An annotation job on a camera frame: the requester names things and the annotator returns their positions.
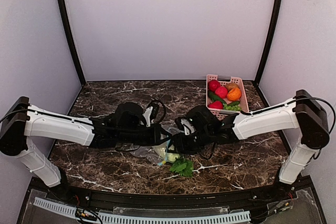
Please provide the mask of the clear zip top bag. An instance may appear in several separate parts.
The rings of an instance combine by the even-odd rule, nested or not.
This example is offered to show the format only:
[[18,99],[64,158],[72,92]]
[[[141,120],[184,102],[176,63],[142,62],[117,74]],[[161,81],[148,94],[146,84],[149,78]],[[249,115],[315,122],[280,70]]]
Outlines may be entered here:
[[[162,143],[161,145],[165,145],[166,151],[169,153],[172,153],[171,151],[174,150],[174,145],[171,144],[171,139]],[[167,163],[170,163],[170,162],[162,161],[159,158],[158,154],[153,149],[154,146],[137,146],[137,147],[131,146],[131,147],[134,149],[133,151],[130,152],[133,156],[138,157],[138,158],[146,158],[152,164],[163,166]]]

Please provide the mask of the green leafy lettuce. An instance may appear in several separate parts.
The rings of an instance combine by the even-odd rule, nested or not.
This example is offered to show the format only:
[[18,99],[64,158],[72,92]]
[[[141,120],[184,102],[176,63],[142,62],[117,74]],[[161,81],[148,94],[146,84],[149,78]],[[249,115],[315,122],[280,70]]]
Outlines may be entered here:
[[170,171],[176,173],[182,177],[193,177],[194,163],[185,158],[178,158],[172,164]]

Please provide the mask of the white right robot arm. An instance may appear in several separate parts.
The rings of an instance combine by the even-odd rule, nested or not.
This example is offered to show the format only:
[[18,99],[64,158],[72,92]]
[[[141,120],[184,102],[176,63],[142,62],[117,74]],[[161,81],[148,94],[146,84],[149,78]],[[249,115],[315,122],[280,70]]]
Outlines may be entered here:
[[330,141],[334,124],[328,124],[321,98],[306,90],[282,103],[257,111],[233,113],[219,119],[205,105],[192,108],[185,117],[176,119],[181,129],[172,136],[168,150],[194,155],[208,144],[230,144],[265,133],[299,129],[301,138],[279,171],[279,181],[291,185],[313,157]]

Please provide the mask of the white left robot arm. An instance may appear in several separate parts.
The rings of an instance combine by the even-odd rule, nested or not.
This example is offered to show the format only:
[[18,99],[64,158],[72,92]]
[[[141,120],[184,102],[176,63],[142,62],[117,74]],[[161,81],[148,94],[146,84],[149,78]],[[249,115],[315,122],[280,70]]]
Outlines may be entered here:
[[90,148],[111,148],[118,143],[157,146],[171,134],[155,118],[162,105],[152,101],[146,109],[126,102],[99,118],[78,118],[45,111],[20,97],[1,119],[1,153],[20,160],[49,188],[64,185],[65,173],[36,147],[32,137],[68,141]]

